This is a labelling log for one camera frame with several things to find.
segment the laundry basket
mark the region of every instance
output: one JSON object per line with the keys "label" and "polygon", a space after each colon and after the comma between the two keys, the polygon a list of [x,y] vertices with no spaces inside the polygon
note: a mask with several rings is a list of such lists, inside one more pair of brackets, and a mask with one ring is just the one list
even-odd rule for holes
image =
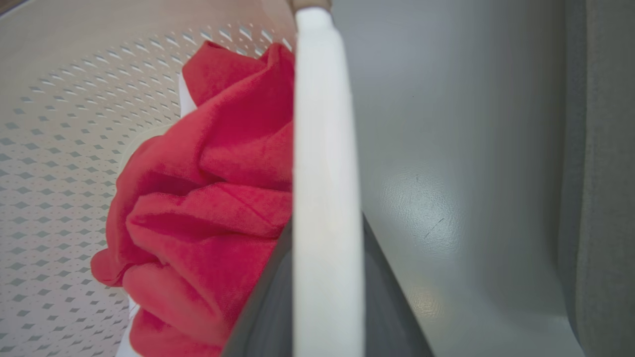
{"label": "laundry basket", "polygon": [[203,41],[293,49],[284,0],[31,0],[0,18],[0,355],[114,356],[128,324],[90,259],[126,148],[179,120]]}

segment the red velvet garment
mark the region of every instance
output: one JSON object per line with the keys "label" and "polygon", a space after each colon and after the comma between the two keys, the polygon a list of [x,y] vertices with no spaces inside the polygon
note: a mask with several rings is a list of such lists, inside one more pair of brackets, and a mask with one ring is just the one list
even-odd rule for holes
{"label": "red velvet garment", "polygon": [[218,356],[291,217],[293,55],[213,43],[187,62],[191,114],[143,143],[117,179],[95,278],[141,305],[145,357]]}

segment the crumpled red clothing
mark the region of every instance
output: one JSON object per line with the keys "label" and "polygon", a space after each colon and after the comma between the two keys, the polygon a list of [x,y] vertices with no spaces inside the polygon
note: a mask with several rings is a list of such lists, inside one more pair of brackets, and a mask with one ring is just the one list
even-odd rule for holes
{"label": "crumpled red clothing", "polygon": [[291,217],[293,55],[213,43],[183,75],[197,109],[139,147],[117,179],[95,278],[141,305],[145,357],[218,356]]}

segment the laundry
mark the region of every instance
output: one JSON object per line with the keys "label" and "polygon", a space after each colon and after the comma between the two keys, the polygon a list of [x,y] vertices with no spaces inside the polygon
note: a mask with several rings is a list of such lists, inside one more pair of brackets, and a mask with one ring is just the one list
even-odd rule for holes
{"label": "laundry", "polygon": [[205,43],[183,67],[197,109],[117,180],[95,278],[141,306],[144,357],[217,356],[291,216],[293,55]]}

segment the white plastic laundry basket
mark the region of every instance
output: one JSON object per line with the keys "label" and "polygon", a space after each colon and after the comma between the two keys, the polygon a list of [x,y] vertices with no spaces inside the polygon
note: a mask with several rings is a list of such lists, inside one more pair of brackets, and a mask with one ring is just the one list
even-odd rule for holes
{"label": "white plastic laundry basket", "polygon": [[90,259],[126,148],[178,121],[178,73],[209,39],[290,49],[284,0],[31,0],[0,18],[0,355],[114,356],[120,289]]}

